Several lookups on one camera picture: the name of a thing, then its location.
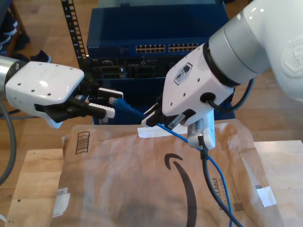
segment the black logo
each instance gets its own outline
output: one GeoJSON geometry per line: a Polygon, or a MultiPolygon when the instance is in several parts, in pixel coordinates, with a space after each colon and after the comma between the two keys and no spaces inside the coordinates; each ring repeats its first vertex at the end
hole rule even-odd
{"type": "MultiPolygon", "coordinates": [[[[179,155],[176,154],[166,154],[164,157],[164,162],[167,167],[167,169],[171,170],[170,168],[170,163],[169,159],[177,158],[179,160],[183,160],[179,155]]],[[[189,176],[183,169],[183,167],[176,161],[173,161],[173,164],[176,166],[177,170],[180,173],[180,176],[182,178],[184,187],[185,187],[185,192],[186,192],[186,197],[187,197],[187,223],[186,227],[194,227],[196,225],[196,219],[197,219],[197,201],[196,201],[196,195],[195,195],[195,190],[193,187],[193,184],[191,183],[189,176]]]]}
{"type": "Polygon", "coordinates": [[[89,131],[83,131],[78,133],[76,155],[89,151],[89,131]]]}

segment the black cable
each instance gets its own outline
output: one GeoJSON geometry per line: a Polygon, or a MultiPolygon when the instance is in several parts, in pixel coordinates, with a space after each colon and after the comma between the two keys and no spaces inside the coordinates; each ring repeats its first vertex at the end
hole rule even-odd
{"type": "Polygon", "coordinates": [[[232,106],[230,108],[221,108],[220,106],[218,106],[217,104],[215,104],[212,100],[207,100],[207,103],[213,109],[218,110],[218,111],[223,112],[223,113],[227,113],[227,112],[231,112],[231,111],[237,110],[237,109],[239,109],[243,105],[243,103],[245,103],[248,95],[250,94],[252,86],[254,85],[254,82],[255,82],[254,78],[249,81],[249,83],[247,85],[247,88],[246,88],[246,90],[245,90],[242,98],[239,100],[239,102],[236,105],[234,105],[234,106],[232,106]]]}
{"type": "Polygon", "coordinates": [[[227,214],[227,216],[235,223],[237,227],[243,227],[241,223],[229,212],[228,208],[224,205],[224,203],[221,201],[217,193],[215,192],[213,188],[213,184],[209,178],[209,173],[208,173],[208,168],[207,168],[207,159],[203,158],[202,159],[202,166],[203,166],[203,173],[205,177],[205,181],[207,184],[207,187],[212,194],[213,198],[216,200],[216,202],[219,204],[219,206],[222,208],[222,210],[227,214]]]}
{"type": "Polygon", "coordinates": [[[16,113],[19,113],[19,112],[21,112],[21,110],[15,109],[15,110],[9,111],[9,114],[16,114],[16,113]]]}
{"type": "Polygon", "coordinates": [[[8,178],[8,176],[10,175],[10,173],[14,167],[14,164],[16,161],[16,154],[17,154],[17,142],[16,142],[16,135],[15,135],[15,129],[14,129],[13,122],[11,121],[8,111],[6,110],[4,104],[1,101],[0,101],[0,109],[2,111],[3,116],[6,119],[6,123],[9,128],[9,136],[10,136],[9,163],[8,163],[8,166],[6,167],[6,169],[4,170],[4,173],[2,174],[2,176],[0,176],[0,185],[2,185],[3,182],[6,181],[6,179],[8,178]]]}

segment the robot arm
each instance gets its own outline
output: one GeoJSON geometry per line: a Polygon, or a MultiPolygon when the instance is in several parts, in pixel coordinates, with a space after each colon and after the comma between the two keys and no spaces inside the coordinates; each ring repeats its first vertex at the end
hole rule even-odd
{"type": "Polygon", "coordinates": [[[110,97],[123,93],[99,87],[90,74],[68,66],[31,61],[29,63],[0,56],[0,95],[9,104],[29,114],[43,117],[51,127],[78,116],[98,118],[115,116],[108,105],[110,97]],[[104,105],[86,103],[88,96],[104,105]]]}
{"type": "Polygon", "coordinates": [[[270,66],[291,98],[303,101],[302,1],[254,0],[166,75],[163,97],[143,125],[188,126],[191,147],[215,146],[213,108],[232,88],[270,66]]]}
{"type": "MultiPolygon", "coordinates": [[[[303,1],[254,0],[166,75],[163,96],[142,124],[188,126],[191,147],[215,147],[214,113],[233,88],[270,66],[282,89],[303,101],[303,1]]],[[[52,127],[78,116],[114,117],[110,97],[121,92],[100,88],[93,77],[67,66],[0,57],[0,95],[9,104],[45,118],[52,127]],[[87,104],[88,96],[105,105],[87,104]]]]}

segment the wooden table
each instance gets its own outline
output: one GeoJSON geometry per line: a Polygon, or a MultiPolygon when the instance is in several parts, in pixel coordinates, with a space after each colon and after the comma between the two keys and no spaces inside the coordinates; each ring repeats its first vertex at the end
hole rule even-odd
{"type": "MultiPolygon", "coordinates": [[[[286,227],[303,222],[303,144],[255,142],[286,227]]],[[[61,149],[27,152],[6,227],[49,227],[63,165],[61,149]]]]}

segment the barcode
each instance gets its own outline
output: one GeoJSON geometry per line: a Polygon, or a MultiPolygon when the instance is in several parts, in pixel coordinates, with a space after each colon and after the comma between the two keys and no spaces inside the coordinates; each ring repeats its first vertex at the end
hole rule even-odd
{"type": "Polygon", "coordinates": [[[76,155],[88,152],[89,150],[89,131],[83,131],[78,133],[77,147],[76,147],[76,155]]]}
{"type": "Polygon", "coordinates": [[[175,127],[176,127],[176,125],[175,125],[174,123],[170,123],[170,124],[169,124],[169,128],[173,129],[173,128],[175,128],[175,127]]]}
{"type": "Polygon", "coordinates": [[[235,212],[237,212],[237,211],[243,211],[244,210],[243,203],[241,203],[241,202],[235,202],[233,204],[233,206],[235,208],[235,212]]]}

